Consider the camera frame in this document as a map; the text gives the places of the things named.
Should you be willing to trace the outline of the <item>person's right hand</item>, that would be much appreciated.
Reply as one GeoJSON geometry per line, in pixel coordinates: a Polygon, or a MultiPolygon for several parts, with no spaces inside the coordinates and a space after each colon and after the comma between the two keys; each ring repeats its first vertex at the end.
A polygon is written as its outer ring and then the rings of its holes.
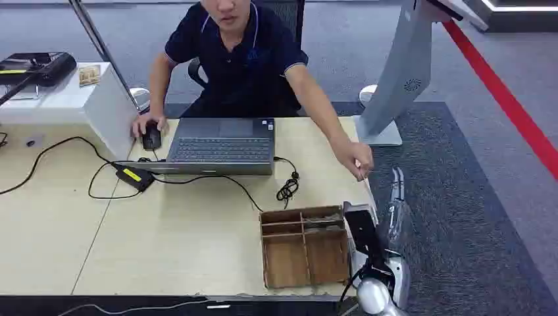
{"type": "Polygon", "coordinates": [[[157,130],[161,134],[166,134],[168,130],[167,119],[163,114],[160,113],[144,113],[136,117],[132,123],[132,135],[135,138],[139,138],[147,132],[147,123],[155,122],[157,125],[157,130]]]}

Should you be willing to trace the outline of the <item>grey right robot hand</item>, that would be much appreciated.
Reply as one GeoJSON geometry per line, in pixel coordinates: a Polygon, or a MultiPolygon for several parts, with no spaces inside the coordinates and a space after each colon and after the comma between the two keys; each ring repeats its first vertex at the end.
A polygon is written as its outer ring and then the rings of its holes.
{"type": "Polygon", "coordinates": [[[380,221],[380,238],[390,251],[403,253],[412,231],[411,208],[405,199],[405,176],[400,167],[394,167],[391,193],[386,211],[380,221]]]}

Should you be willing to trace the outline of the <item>person's left hand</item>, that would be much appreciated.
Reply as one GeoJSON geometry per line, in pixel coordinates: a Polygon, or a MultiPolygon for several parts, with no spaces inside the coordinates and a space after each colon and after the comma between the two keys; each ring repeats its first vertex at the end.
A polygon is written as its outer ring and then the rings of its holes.
{"type": "Polygon", "coordinates": [[[372,150],[367,144],[352,142],[348,138],[332,138],[330,145],[336,159],[357,181],[367,179],[374,168],[372,150]]]}

